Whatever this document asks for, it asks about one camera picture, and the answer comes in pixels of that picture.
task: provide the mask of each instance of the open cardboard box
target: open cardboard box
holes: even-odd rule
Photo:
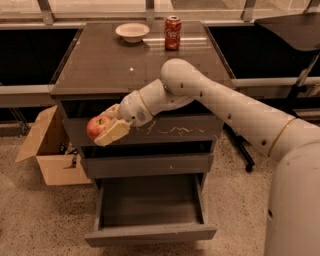
[[[74,155],[60,154],[61,143],[69,145],[70,140],[60,112],[57,106],[53,106],[39,113],[20,148],[16,163],[35,156],[47,185],[91,183],[80,164],[80,155],[76,156],[76,164],[72,166]]]

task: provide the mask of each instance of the gray countertop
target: gray countertop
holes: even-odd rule
[[[142,42],[126,43],[115,33],[122,23],[89,23],[83,29],[51,95],[119,94],[139,89],[160,78],[165,61],[181,58],[208,78],[232,87],[201,22],[183,22],[178,51],[164,48],[164,21],[147,24]]]

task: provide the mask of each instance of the floor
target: floor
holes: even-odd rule
[[[128,247],[91,248],[93,185],[47,186],[36,159],[15,163],[24,137],[17,125],[0,125],[0,255],[92,256],[260,256],[263,255],[269,187],[275,163],[245,145],[256,162],[253,172],[227,134],[221,134],[203,189],[212,240]]]

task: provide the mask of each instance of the small bowl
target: small bowl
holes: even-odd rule
[[[140,42],[149,32],[149,27],[141,23],[127,23],[116,28],[116,34],[128,43]]]

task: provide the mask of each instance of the red can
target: red can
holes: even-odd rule
[[[181,19],[169,16],[165,22],[164,38],[167,50],[178,50],[180,47]]]

